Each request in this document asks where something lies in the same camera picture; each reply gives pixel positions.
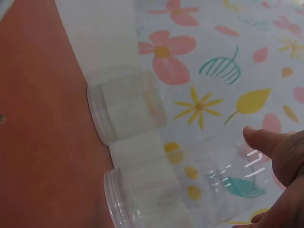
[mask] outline floral tablecloth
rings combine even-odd
[[[303,129],[304,7],[298,0],[138,0],[136,12],[141,66],[158,78],[168,110],[160,132],[166,150],[245,125],[277,133]],[[243,149],[252,151],[245,143]],[[260,162],[271,167],[267,158]],[[282,190],[273,177],[261,203],[219,227],[248,224]]]

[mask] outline flower print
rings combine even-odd
[[[170,32],[157,31],[150,34],[152,44],[138,42],[139,54],[152,54],[153,70],[156,76],[166,84],[179,85],[190,81],[190,74],[186,66],[175,55],[184,55],[191,52],[196,41],[192,37],[172,37]]]
[[[153,10],[149,11],[150,14],[165,14],[170,13],[171,19],[178,25],[182,26],[198,26],[199,22],[189,15],[199,11],[199,8],[182,7],[180,0],[170,0],[166,4],[167,10]]]
[[[291,23],[290,20],[285,16],[280,16],[279,20],[274,20],[273,23],[280,29],[290,31],[295,36],[303,39],[301,33],[301,27],[296,23]]]
[[[235,4],[235,5],[233,5],[233,4],[229,4],[229,2],[228,2],[228,0],[224,0],[224,5],[223,5],[224,7],[226,7],[226,8],[228,8],[228,9],[232,9],[232,10],[235,10],[237,13],[240,13],[240,6],[239,5],[237,5],[237,4]]]
[[[296,57],[297,59],[301,60],[302,57],[300,56],[302,53],[304,53],[304,46],[297,45],[298,41],[292,41],[288,37],[285,37],[285,40],[278,39],[278,41],[286,44],[287,46],[281,48],[278,50],[278,52],[287,51],[291,49],[290,52],[290,58]]]
[[[218,100],[213,100],[213,101],[209,101],[207,103],[204,103],[205,101],[207,101],[210,97],[211,97],[212,93],[209,93],[207,95],[205,95],[202,99],[199,100],[196,90],[195,88],[192,86],[191,87],[191,98],[192,101],[194,102],[192,103],[188,103],[188,102],[183,102],[183,101],[174,101],[173,103],[175,103],[176,105],[180,105],[180,106],[184,106],[184,107],[189,107],[189,109],[186,109],[185,111],[181,112],[180,114],[178,114],[174,120],[176,120],[177,118],[180,118],[186,114],[189,114],[191,112],[193,112],[193,114],[190,116],[189,120],[188,120],[188,124],[192,123],[193,120],[196,118],[197,115],[199,115],[199,127],[203,130],[204,129],[204,120],[203,120],[203,111],[212,114],[212,115],[216,115],[216,116],[221,116],[220,113],[212,110],[212,109],[208,109],[209,107],[212,107],[218,103],[221,103],[224,101],[224,99],[218,99]]]

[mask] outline pink flower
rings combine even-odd
[[[282,127],[280,119],[277,117],[274,113],[268,113],[265,115],[263,120],[263,129],[274,132],[274,133],[282,133]],[[249,153],[253,152],[254,149],[252,149],[250,146],[247,145],[247,143],[244,143],[241,147],[241,151],[239,153],[239,156],[242,158],[248,159],[250,162],[253,162],[257,159],[259,159],[261,163],[268,162],[271,159],[268,158],[266,155],[261,153],[260,151],[256,151],[255,153],[252,153],[252,155],[248,155]]]
[[[299,38],[302,37],[301,27],[296,23],[291,23],[289,19],[285,16],[280,16],[279,20],[274,20],[273,23],[278,26],[280,29],[288,30]]]
[[[170,13],[171,19],[178,25],[183,26],[198,26],[199,22],[189,15],[199,11],[199,8],[183,7],[181,8],[180,0],[170,0],[166,4],[167,10],[149,11],[150,14],[165,14]]]
[[[174,55],[184,55],[191,52],[196,41],[192,37],[172,37],[170,32],[157,31],[150,34],[153,44],[138,42],[139,54],[152,54],[153,70],[156,76],[166,84],[178,85],[190,81],[190,74],[186,66]]]

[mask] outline clear plastic bottle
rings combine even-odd
[[[116,228],[208,228],[251,208],[266,192],[268,173],[251,152],[214,137],[104,175]]]
[[[166,125],[164,101],[153,73],[124,69],[116,66],[94,72],[94,77],[112,79],[87,89],[93,121],[106,145]]]

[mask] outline table surface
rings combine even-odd
[[[111,158],[55,2],[15,0],[0,31],[1,227],[113,227]]]

